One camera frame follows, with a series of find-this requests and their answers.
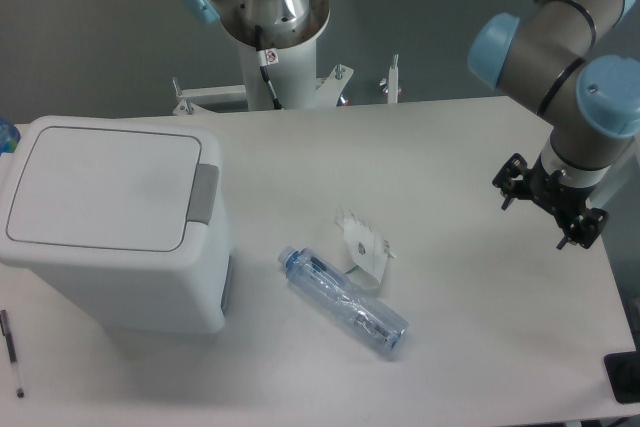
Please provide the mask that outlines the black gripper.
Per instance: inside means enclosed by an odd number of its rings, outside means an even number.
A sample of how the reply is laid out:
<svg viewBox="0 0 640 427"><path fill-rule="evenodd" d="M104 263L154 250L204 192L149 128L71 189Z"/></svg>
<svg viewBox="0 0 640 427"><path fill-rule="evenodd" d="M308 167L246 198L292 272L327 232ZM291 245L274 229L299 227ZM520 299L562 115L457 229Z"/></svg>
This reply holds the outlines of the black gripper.
<svg viewBox="0 0 640 427"><path fill-rule="evenodd" d="M530 200L532 193L532 201L536 205L556 216L556 223L563 232L556 246L558 250L568 244L589 249L609 220L607 211L586 208L586 201L595 190L594 185L571 187L562 184L556 173L551 174L543 167L541 157L529 172L524 157L514 153L497 172L492 185L503 198L502 210L507 210L514 200Z"/></svg>

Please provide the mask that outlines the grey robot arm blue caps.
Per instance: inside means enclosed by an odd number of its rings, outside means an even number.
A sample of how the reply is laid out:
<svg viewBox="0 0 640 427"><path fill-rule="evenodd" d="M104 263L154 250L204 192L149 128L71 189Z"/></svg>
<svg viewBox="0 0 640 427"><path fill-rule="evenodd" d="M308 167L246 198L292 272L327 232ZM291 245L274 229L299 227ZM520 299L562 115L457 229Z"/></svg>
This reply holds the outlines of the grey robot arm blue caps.
<svg viewBox="0 0 640 427"><path fill-rule="evenodd" d="M349 72L316 76L316 41L328 0L181 0L205 24L221 23L239 48L252 110L334 108ZM528 200L549 213L562 243L589 248L608 215L593 194L639 132L639 64L587 52L636 0L533 0L527 19L500 14L474 39L468 68L547 122L533 165L513 155L493 179L506 203Z"/></svg>

